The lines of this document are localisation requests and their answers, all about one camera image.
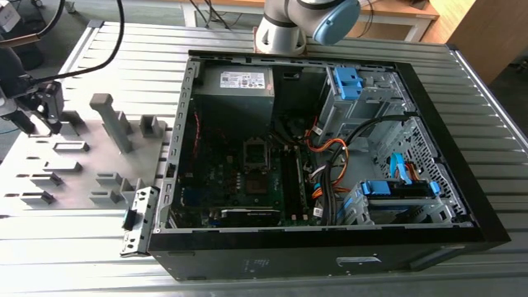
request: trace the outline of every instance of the black cable hose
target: black cable hose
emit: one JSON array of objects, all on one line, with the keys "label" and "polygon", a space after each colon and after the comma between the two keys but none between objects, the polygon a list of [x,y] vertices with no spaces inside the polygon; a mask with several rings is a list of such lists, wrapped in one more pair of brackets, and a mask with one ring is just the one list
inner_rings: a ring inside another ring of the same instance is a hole
[{"label": "black cable hose", "polygon": [[123,9],[123,2],[122,0],[117,0],[118,2],[118,9],[119,9],[119,35],[118,35],[118,40],[117,40],[117,45],[114,47],[114,51],[107,59],[107,61],[105,61],[103,63],[101,63],[98,66],[91,67],[91,68],[86,68],[78,71],[73,71],[69,73],[63,73],[63,74],[58,74],[58,75],[53,75],[49,77],[43,77],[42,79],[34,79],[33,84],[38,85],[42,82],[50,82],[55,79],[66,79],[67,77],[73,77],[77,75],[82,75],[82,74],[87,74],[90,72],[98,71],[99,69],[103,69],[105,67],[107,67],[107,65],[114,61],[114,58],[118,55],[121,46],[122,46],[122,42],[123,42],[123,36],[125,36],[125,9]]},{"label": "black cable hose", "polygon": [[67,0],[61,0],[58,11],[55,12],[55,16],[51,19],[50,24],[46,26],[43,31],[37,33],[37,36],[39,36],[39,38],[42,38],[46,34],[49,34],[51,29],[54,29],[55,25],[58,25],[59,19],[61,19],[62,15],[63,15],[63,10],[65,10],[65,4],[66,3],[67,3]]}]

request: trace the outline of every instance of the metal bracket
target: metal bracket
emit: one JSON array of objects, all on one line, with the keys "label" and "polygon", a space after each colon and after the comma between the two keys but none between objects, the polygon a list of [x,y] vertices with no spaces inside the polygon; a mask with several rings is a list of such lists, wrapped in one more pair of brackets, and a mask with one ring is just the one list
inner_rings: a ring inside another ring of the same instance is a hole
[{"label": "metal bracket", "polygon": [[135,192],[134,203],[129,209],[123,228],[122,257],[147,257],[149,239],[155,218],[155,206],[159,197],[158,187],[146,187]]}]

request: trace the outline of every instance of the aluminum extrusion table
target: aluminum extrusion table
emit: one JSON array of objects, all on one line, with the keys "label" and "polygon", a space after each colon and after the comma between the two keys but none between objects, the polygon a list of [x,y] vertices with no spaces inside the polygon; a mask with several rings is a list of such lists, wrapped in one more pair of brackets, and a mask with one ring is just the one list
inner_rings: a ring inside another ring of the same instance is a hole
[{"label": "aluminum extrusion table", "polygon": [[[62,72],[106,60],[117,41],[118,26],[106,22],[101,27],[86,29]],[[95,92],[109,92],[114,95],[115,109],[123,110],[129,119],[157,114],[173,126],[187,51],[253,52],[253,36],[251,31],[127,24],[122,50],[111,65],[63,81],[66,110],[78,110],[85,120],[99,119],[90,108],[90,98]],[[307,297],[366,292],[373,296],[467,296],[469,292],[475,295],[487,292],[502,296],[526,295],[527,139],[462,54],[445,45],[365,39],[343,40],[337,46],[310,41],[309,51],[313,56],[413,63],[513,242],[489,252],[461,256],[419,273],[179,283],[151,257],[119,258],[125,210],[102,207],[2,210],[0,214],[9,212],[11,217],[0,219],[0,239],[6,239],[0,241],[0,293],[79,296],[83,292],[134,292],[139,296],[173,296],[179,291],[179,296],[289,294]],[[161,154],[159,173],[165,172],[165,154],[167,152]],[[23,161],[15,151],[6,160]],[[11,172],[5,166],[0,174],[2,182],[9,184],[10,178],[5,177]]]}]

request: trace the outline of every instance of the motherboard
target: motherboard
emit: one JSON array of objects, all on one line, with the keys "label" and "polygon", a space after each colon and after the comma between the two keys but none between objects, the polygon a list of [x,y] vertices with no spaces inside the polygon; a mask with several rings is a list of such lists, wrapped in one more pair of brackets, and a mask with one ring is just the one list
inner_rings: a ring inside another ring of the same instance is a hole
[{"label": "motherboard", "polygon": [[309,216],[309,154],[299,146],[261,137],[227,141],[218,131],[206,132],[197,145],[173,208],[179,228],[318,224]]}]

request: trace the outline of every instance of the red wire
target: red wire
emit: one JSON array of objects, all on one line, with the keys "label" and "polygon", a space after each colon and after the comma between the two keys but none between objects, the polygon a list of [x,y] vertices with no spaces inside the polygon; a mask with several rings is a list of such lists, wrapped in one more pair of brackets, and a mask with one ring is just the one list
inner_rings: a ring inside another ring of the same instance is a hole
[{"label": "red wire", "polygon": [[199,114],[198,114],[197,111],[195,111],[197,138],[195,138],[195,146],[194,146],[194,148],[193,148],[193,155],[194,155],[195,158],[197,158],[197,153],[199,152],[199,151],[198,151],[198,146],[199,146],[199,139],[201,139],[201,120],[199,120],[198,115],[199,115]]}]

